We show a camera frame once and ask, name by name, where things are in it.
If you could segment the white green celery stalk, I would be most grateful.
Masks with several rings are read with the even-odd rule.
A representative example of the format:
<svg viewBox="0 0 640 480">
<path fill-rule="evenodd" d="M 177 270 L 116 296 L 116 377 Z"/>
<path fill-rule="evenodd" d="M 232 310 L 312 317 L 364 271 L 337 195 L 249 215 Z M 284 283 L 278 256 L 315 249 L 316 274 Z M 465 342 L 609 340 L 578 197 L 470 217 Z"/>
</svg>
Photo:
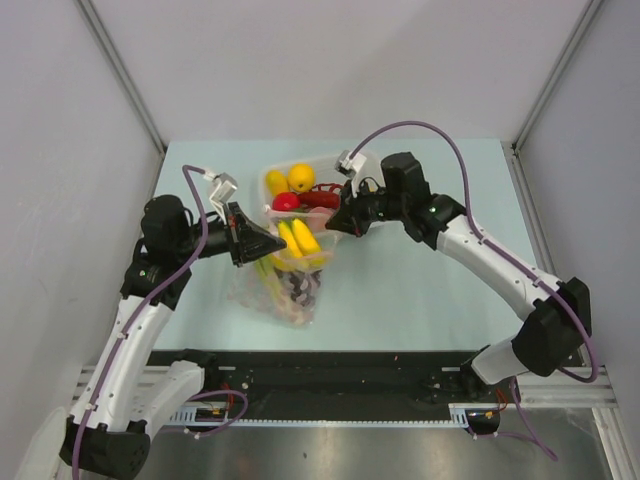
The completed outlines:
<svg viewBox="0 0 640 480">
<path fill-rule="evenodd" d="M 256 271 L 271 297 L 275 311 L 282 317 L 289 317 L 292 313 L 292 301 L 287 290 L 280 282 L 275 269 L 268 257 L 263 257 L 255 263 Z"/>
</svg>

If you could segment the yellow banana bunch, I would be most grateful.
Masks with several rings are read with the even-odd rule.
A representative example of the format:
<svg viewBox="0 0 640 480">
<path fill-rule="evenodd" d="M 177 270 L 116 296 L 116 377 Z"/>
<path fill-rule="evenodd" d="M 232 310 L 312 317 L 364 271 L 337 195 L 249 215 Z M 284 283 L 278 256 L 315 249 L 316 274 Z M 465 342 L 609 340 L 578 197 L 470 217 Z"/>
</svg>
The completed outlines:
<svg viewBox="0 0 640 480">
<path fill-rule="evenodd" d="M 281 221 L 277 225 L 279 236 L 287 244 L 288 256 L 302 259 L 322 252 L 322 248 L 310 228 L 302 220 Z"/>
</svg>

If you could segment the clear zip top bag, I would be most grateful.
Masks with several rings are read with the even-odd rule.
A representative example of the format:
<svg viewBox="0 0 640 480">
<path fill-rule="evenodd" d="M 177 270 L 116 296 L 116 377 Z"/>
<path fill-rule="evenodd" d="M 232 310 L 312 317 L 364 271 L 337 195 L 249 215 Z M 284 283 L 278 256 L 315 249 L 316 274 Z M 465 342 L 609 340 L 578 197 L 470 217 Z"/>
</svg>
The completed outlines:
<svg viewBox="0 0 640 480">
<path fill-rule="evenodd" d="M 240 268 L 228 299 L 291 325 L 312 321 L 322 287 L 322 272 L 334 258 L 341 235 L 325 228 L 334 213 L 264 208 L 262 225 L 286 242 L 286 247 Z"/>
</svg>

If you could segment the purple grape bunch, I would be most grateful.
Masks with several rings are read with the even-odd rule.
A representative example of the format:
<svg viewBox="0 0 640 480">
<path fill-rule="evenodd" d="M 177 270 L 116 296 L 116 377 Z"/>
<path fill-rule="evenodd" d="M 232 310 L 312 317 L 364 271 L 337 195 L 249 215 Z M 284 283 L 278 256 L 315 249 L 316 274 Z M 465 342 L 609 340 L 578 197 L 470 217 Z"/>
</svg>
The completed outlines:
<svg viewBox="0 0 640 480">
<path fill-rule="evenodd" d="M 309 310 L 316 305 L 321 287 L 321 273 L 321 270 L 312 272 L 276 270 L 276 274 L 287 290 L 290 299 L 300 307 Z"/>
</svg>

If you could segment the pink peach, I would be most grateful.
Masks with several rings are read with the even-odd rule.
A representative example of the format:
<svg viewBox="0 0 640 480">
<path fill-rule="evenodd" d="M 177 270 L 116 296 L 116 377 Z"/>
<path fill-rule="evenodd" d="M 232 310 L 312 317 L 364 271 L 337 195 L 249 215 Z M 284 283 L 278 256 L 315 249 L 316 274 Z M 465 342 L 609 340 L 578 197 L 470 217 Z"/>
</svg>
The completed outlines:
<svg viewBox="0 0 640 480">
<path fill-rule="evenodd" d="M 333 213 L 333 209 L 315 207 L 308 212 L 306 223 L 312 232 L 325 231 L 326 223 Z"/>
</svg>

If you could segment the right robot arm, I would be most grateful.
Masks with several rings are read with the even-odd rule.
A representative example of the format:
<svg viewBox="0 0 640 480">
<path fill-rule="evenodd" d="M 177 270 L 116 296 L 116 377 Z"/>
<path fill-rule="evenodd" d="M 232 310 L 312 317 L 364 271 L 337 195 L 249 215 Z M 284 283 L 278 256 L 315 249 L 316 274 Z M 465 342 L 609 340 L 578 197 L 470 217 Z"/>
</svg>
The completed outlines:
<svg viewBox="0 0 640 480">
<path fill-rule="evenodd" d="M 466 208 L 448 195 L 431 191 L 422 166 L 409 152 L 380 163 L 382 184 L 371 188 L 369 160 L 343 152 L 335 168 L 347 179 L 329 230 L 361 237 L 374 222 L 399 221 L 417 243 L 459 262 L 494 290 L 515 312 L 518 333 L 477 352 L 463 366 L 461 388 L 484 401 L 499 382 L 531 372 L 548 377 L 590 338 L 591 302 L 578 278 L 559 278 L 525 264 L 473 226 Z"/>
</svg>

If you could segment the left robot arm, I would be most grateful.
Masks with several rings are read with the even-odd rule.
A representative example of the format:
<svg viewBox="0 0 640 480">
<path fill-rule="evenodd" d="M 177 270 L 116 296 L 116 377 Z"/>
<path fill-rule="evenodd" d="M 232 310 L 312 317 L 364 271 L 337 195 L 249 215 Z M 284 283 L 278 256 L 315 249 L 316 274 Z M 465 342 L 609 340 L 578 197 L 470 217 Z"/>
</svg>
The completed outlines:
<svg viewBox="0 0 640 480">
<path fill-rule="evenodd" d="M 144 207 L 142 237 L 121 287 L 113 329 L 91 379 L 72 407 L 60 450 L 74 472 L 133 479 L 151 442 L 179 407 L 197 397 L 227 398 L 215 355 L 185 349 L 147 393 L 138 384 L 155 342 L 176 311 L 198 259 L 220 254 L 241 267 L 285 248 L 235 202 L 195 223 L 174 195 Z"/>
</svg>

